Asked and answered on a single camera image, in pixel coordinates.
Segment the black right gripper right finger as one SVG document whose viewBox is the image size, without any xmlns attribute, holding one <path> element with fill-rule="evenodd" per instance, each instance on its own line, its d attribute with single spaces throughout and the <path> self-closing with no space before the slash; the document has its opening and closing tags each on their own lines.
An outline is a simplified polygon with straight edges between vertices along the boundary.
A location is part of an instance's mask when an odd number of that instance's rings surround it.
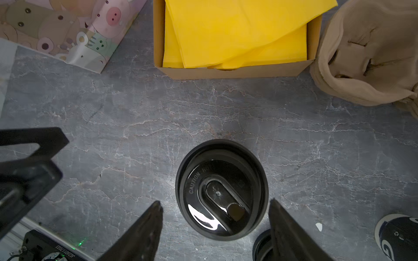
<svg viewBox="0 0 418 261">
<path fill-rule="evenodd" d="M 333 260 L 276 199 L 271 200 L 268 215 L 275 261 Z"/>
</svg>

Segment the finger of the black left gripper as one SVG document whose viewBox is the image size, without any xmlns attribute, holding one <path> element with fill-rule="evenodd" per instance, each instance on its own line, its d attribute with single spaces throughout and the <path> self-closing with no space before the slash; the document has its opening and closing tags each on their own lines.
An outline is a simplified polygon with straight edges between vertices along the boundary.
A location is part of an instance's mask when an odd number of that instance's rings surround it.
<svg viewBox="0 0 418 261">
<path fill-rule="evenodd" d="M 3 238 L 62 179 L 49 159 L 1 163 L 1 238 Z"/>
<path fill-rule="evenodd" d="M 1 147 L 27 144 L 37 144 L 38 148 L 29 156 L 13 160 L 14 162 L 51 162 L 52 158 L 69 144 L 69 140 L 59 127 L 1 130 Z M 1 157 L 1 163 L 13 161 Z"/>
</svg>

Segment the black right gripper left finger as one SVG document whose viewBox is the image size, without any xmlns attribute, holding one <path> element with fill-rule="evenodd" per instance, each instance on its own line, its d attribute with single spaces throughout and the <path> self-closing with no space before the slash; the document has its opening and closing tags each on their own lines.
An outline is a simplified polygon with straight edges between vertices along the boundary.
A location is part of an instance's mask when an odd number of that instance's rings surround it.
<svg viewBox="0 0 418 261">
<path fill-rule="evenodd" d="M 163 207 L 155 201 L 109 248 L 100 261 L 153 261 L 163 228 Z"/>
</svg>

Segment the black plastic cup lids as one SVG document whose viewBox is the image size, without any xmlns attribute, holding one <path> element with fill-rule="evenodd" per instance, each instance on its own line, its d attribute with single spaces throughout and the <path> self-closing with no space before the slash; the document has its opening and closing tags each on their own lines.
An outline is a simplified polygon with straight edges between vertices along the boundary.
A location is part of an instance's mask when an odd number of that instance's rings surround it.
<svg viewBox="0 0 418 261">
<path fill-rule="evenodd" d="M 252 251 L 253 261 L 273 261 L 271 230 L 262 232 L 256 239 Z"/>
</svg>

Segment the black cup lid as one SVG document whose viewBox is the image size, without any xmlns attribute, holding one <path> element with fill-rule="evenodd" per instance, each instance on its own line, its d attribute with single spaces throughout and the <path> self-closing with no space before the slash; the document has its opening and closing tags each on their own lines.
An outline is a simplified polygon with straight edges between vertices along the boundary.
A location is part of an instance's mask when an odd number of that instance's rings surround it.
<svg viewBox="0 0 418 261">
<path fill-rule="evenodd" d="M 185 156 L 175 195 L 194 230 L 212 240 L 233 241 L 261 222 L 269 192 L 265 171 L 253 153 L 237 142 L 213 139 Z"/>
</svg>

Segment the black paper cup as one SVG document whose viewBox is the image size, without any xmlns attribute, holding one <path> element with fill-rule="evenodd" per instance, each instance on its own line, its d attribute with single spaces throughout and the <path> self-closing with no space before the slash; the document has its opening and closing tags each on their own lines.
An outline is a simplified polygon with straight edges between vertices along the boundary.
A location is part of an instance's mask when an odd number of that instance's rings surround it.
<svg viewBox="0 0 418 261">
<path fill-rule="evenodd" d="M 389 214 L 377 223 L 374 237 L 390 261 L 418 259 L 418 219 L 402 214 Z"/>
</svg>

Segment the cartoon print paper bag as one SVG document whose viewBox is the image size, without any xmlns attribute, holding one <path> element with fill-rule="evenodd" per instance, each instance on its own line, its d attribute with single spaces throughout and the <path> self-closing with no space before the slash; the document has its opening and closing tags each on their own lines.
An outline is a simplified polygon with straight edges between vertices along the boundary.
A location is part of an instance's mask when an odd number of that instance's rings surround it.
<svg viewBox="0 0 418 261">
<path fill-rule="evenodd" d="M 1 1 L 1 38 L 100 74 L 145 1 Z"/>
</svg>

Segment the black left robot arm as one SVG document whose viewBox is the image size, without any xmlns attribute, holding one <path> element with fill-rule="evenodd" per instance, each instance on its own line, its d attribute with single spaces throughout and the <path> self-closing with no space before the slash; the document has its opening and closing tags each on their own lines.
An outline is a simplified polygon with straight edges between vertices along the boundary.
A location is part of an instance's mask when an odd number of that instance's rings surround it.
<svg viewBox="0 0 418 261">
<path fill-rule="evenodd" d="M 4 129 L 1 146 L 37 144 L 31 155 L 1 163 L 1 237 L 4 238 L 26 214 L 62 179 L 52 158 L 69 140 L 58 127 Z M 33 228 L 26 232 L 18 253 L 20 261 L 81 261 L 71 247 Z"/>
</svg>

